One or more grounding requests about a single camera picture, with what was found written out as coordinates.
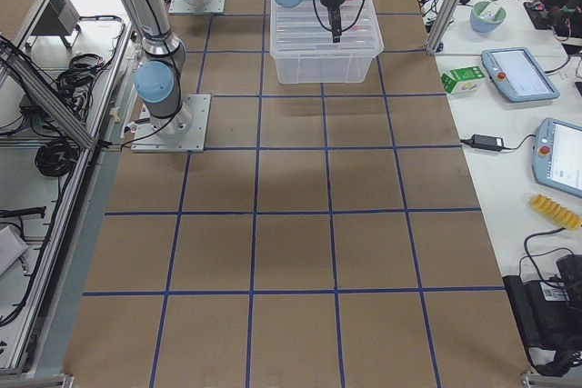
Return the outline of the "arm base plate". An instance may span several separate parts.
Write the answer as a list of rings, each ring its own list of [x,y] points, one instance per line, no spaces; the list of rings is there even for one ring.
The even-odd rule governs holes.
[[[170,15],[221,15],[226,0],[171,0]]]
[[[166,121],[151,118],[145,104],[140,117],[148,121],[135,130],[130,144],[135,153],[203,152],[211,105],[211,95],[183,95],[181,111],[163,129]]]

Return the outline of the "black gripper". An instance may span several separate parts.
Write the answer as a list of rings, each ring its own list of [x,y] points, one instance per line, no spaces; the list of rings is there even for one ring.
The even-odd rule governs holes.
[[[341,41],[342,17],[340,7],[345,1],[346,0],[320,0],[321,4],[327,8],[328,21],[334,44]]]

